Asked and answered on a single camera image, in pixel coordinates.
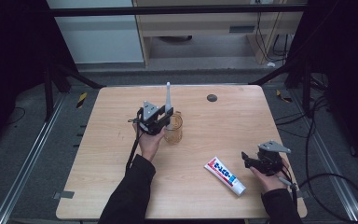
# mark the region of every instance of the transparent cup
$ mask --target transparent cup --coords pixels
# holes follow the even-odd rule
[[[183,120],[182,114],[179,111],[175,111],[171,116],[170,125],[167,126],[164,139],[169,144],[177,144],[182,140],[182,128]]]

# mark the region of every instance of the person's right hand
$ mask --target person's right hand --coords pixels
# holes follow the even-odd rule
[[[289,164],[286,162],[284,158],[282,158],[282,162],[284,167],[289,169]],[[282,172],[279,172],[275,175],[266,176],[265,174],[260,173],[256,168],[251,167],[250,170],[254,173],[254,175],[257,177],[257,179],[260,181],[261,185],[263,186],[263,193],[267,193],[270,190],[273,189],[287,189],[287,185],[283,184],[283,182],[278,177],[283,177],[284,174]]]
[[[135,131],[137,128],[140,129],[136,123],[132,124],[132,127]],[[157,153],[159,141],[164,137],[165,127],[156,135],[149,135],[143,133],[141,130],[139,130],[138,133],[140,136],[139,147],[141,148],[142,156],[148,161],[152,161]]]

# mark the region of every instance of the small round object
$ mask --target small round object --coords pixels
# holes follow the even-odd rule
[[[215,102],[217,101],[217,96],[215,94],[209,94],[206,99],[209,101],[209,102]]]

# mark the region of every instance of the tape on floor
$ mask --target tape on floor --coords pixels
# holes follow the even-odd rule
[[[87,93],[83,92],[80,94],[79,100],[77,101],[76,108],[81,108],[81,106],[84,104],[84,101],[86,100]]]

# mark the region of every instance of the white cabinet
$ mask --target white cabinet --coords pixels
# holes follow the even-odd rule
[[[50,8],[132,7],[131,0],[48,0]],[[134,16],[56,18],[76,64],[143,63]]]

